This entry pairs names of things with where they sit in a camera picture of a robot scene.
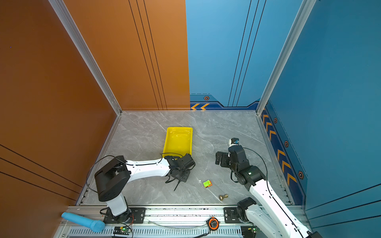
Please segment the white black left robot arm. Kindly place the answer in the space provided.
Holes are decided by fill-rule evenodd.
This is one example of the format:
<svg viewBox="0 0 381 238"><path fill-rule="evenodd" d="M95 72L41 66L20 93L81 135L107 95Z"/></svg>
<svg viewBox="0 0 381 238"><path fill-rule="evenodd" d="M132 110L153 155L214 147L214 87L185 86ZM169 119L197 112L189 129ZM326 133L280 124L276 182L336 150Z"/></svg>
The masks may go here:
<svg viewBox="0 0 381 238"><path fill-rule="evenodd" d="M130 209L122 190L128 182L150 177L169 177L167 183L173 180L186 182L195 165L190 154L165 153L160 159L149 161L114 156L94 175L98 199L107 204L113 216L127 215Z"/></svg>

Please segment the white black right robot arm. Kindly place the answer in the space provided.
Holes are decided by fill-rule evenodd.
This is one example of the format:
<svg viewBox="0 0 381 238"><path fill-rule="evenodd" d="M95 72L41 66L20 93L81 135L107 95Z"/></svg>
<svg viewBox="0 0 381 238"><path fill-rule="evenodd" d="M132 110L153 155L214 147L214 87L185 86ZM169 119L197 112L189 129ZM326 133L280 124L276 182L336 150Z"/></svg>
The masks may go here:
<svg viewBox="0 0 381 238"><path fill-rule="evenodd" d="M215 163L229 168L235 183L243 185L253 197L237 203L239 218L257 226L268 238L320 238L312 232L282 202L266 175L249 163L245 149L231 144L228 152L216 152Z"/></svg>

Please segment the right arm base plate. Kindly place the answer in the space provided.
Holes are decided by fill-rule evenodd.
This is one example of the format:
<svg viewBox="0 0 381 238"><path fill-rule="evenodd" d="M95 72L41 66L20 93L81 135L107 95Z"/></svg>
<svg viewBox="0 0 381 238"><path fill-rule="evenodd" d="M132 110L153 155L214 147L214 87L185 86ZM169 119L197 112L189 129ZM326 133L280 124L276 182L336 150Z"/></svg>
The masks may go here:
<svg viewBox="0 0 381 238"><path fill-rule="evenodd" d="M227 224L247 223L245 212L238 207L224 207L224 220Z"/></svg>

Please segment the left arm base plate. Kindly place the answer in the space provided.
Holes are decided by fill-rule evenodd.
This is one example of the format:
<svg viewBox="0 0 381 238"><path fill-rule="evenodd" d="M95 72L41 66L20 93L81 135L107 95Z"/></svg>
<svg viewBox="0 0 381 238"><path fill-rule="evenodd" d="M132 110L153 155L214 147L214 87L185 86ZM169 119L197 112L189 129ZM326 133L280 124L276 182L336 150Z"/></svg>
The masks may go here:
<svg viewBox="0 0 381 238"><path fill-rule="evenodd" d="M102 214L104 216L103 222L105 224L143 224L145 218L146 208L133 207L118 216L114 216L110 208L106 209L106 212Z"/></svg>

